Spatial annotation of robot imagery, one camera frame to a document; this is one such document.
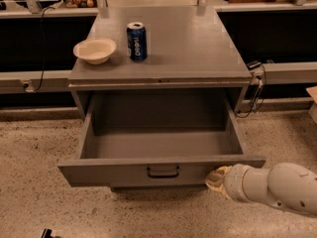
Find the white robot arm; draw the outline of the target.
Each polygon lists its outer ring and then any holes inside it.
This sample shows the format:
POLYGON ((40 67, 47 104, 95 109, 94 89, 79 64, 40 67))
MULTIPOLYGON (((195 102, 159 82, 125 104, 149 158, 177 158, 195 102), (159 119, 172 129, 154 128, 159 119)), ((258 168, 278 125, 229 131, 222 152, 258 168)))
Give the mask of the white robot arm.
POLYGON ((297 164, 281 163, 270 169, 241 164, 221 167, 208 174, 205 183, 237 202, 317 216, 317 175, 297 164))

